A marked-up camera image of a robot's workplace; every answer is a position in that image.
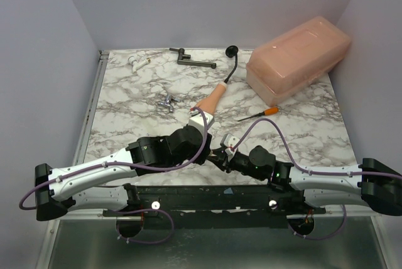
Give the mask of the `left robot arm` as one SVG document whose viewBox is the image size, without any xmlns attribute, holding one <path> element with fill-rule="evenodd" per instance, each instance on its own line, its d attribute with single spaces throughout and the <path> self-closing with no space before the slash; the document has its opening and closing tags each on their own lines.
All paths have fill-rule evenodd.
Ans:
<svg viewBox="0 0 402 269">
<path fill-rule="evenodd" d="M 141 137 L 119 151 L 72 167 L 35 168 L 37 221 L 50 221 L 76 206 L 75 195 L 114 180 L 203 164 L 210 153 L 211 134 L 186 125 L 169 136 Z"/>
</svg>

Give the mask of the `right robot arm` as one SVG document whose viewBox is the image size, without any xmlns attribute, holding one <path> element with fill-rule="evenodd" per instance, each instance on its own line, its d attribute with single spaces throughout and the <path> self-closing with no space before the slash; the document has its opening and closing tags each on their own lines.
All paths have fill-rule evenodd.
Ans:
<svg viewBox="0 0 402 269">
<path fill-rule="evenodd" d="M 277 192 L 297 191 L 290 196 L 289 206 L 298 214 L 311 206 L 342 204 L 367 206 L 387 216 L 401 215 L 401 174 L 373 158 L 352 166 L 298 167 L 257 146 L 248 155 L 218 148 L 207 159 L 224 172 L 265 180 Z"/>
</svg>

